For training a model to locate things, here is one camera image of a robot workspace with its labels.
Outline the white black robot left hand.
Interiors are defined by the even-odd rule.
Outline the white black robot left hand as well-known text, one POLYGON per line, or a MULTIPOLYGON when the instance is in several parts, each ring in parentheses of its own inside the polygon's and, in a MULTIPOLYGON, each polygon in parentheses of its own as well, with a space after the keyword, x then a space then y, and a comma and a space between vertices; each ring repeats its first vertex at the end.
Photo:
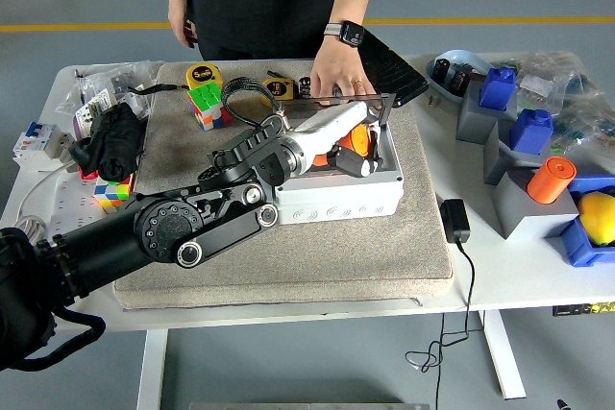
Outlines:
POLYGON ((381 128, 364 101, 331 106, 281 138, 289 154, 291 175, 312 166, 329 166, 365 178, 382 166, 378 154, 381 128))

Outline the person's right hand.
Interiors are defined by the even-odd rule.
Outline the person's right hand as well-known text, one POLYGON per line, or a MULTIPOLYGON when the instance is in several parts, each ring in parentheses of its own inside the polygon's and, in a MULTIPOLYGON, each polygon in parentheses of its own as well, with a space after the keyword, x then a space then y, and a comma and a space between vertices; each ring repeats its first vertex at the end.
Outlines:
POLYGON ((188 19, 187 0, 168 0, 168 21, 183 46, 193 49, 197 45, 196 26, 188 19))

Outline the person's left hand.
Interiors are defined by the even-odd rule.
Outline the person's left hand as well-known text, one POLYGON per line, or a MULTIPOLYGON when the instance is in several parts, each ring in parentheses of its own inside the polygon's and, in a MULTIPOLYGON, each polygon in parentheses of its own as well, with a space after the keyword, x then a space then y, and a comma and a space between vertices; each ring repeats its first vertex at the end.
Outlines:
POLYGON ((375 94, 364 71, 357 48, 335 36, 324 36, 310 73, 310 93, 314 98, 375 94))

